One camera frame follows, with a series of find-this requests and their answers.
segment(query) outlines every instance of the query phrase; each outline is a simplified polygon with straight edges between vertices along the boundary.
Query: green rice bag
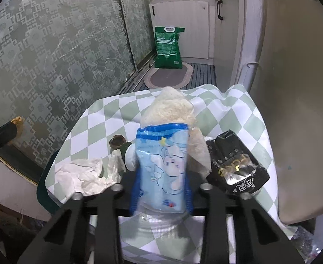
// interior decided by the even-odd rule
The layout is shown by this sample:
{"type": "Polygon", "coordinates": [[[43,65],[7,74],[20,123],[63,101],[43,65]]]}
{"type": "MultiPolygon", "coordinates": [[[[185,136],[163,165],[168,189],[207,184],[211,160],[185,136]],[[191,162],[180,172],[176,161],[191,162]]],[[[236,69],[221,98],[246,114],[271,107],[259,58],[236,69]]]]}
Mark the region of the green rice bag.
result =
{"type": "Polygon", "coordinates": [[[185,28],[156,27],[157,59],[155,68],[182,68],[177,40],[185,28]]]}

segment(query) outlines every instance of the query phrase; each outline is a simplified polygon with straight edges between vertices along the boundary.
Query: green and white tablecloth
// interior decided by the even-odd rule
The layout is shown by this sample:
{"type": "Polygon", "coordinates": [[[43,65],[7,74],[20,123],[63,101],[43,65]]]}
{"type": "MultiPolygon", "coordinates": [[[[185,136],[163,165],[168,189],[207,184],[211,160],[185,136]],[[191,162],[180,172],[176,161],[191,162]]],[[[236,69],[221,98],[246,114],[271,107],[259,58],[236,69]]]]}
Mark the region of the green and white tablecloth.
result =
{"type": "MultiPolygon", "coordinates": [[[[55,168],[75,159],[103,158],[108,163],[109,140],[116,134],[134,141],[141,114],[159,95],[161,89],[132,92],[97,100],[89,107],[69,133],[46,178],[49,193],[66,202],[55,168]]],[[[253,155],[267,169],[270,179],[256,195],[256,200],[291,238],[296,228],[283,225],[277,215],[277,174],[268,132],[250,95],[242,85],[234,85],[225,93],[205,84],[182,91],[194,105],[197,124],[203,135],[215,138],[229,129],[234,131],[253,155]]],[[[153,229],[158,224],[148,217],[120,217],[120,233],[124,258],[135,263],[199,263],[202,247],[203,217],[187,216],[178,225],[153,229]]],[[[228,230],[233,222],[228,219],[228,230]]],[[[230,263],[235,263],[233,232],[229,233],[230,263]]]]}

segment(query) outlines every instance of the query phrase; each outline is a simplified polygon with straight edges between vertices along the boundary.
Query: door handle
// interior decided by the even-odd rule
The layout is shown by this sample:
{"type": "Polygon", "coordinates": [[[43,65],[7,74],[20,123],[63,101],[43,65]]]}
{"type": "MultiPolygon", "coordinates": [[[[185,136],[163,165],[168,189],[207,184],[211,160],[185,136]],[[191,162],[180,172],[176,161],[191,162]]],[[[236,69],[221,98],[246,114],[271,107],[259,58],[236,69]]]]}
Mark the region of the door handle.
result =
{"type": "Polygon", "coordinates": [[[219,0],[218,2],[217,2],[217,15],[218,15],[218,19],[219,20],[223,20],[223,17],[220,15],[220,4],[222,4],[223,3],[223,0],[219,0]]]}

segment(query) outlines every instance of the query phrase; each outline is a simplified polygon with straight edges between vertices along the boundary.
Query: black package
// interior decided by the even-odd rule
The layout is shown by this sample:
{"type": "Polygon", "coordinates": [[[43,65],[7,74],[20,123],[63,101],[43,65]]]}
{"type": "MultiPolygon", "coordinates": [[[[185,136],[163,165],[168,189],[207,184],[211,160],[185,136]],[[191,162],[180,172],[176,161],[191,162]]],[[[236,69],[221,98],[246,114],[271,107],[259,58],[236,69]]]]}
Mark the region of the black package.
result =
{"type": "Polygon", "coordinates": [[[231,130],[206,142],[212,171],[207,181],[222,191],[240,195],[254,193],[268,180],[265,168],[231,130]]]}

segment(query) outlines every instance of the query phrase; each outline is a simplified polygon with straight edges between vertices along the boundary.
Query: screw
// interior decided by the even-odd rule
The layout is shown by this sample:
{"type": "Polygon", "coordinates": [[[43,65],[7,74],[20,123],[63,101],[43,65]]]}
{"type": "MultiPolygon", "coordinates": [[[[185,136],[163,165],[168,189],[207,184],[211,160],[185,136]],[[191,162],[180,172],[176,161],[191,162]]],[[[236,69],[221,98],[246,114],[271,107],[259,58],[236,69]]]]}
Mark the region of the screw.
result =
{"type": "Polygon", "coordinates": [[[244,193],[240,194],[240,197],[243,200],[250,200],[252,198],[252,195],[249,192],[244,192],[244,193]]]}
{"type": "Polygon", "coordinates": [[[114,184],[110,188],[113,191],[119,191],[119,190],[122,190],[123,189],[123,186],[121,184],[114,184]]]}
{"type": "Polygon", "coordinates": [[[204,183],[200,185],[201,190],[211,190],[213,186],[209,183],[204,183]]]}
{"type": "Polygon", "coordinates": [[[75,192],[71,198],[73,200],[81,200],[83,198],[83,194],[81,192],[75,192]]]}

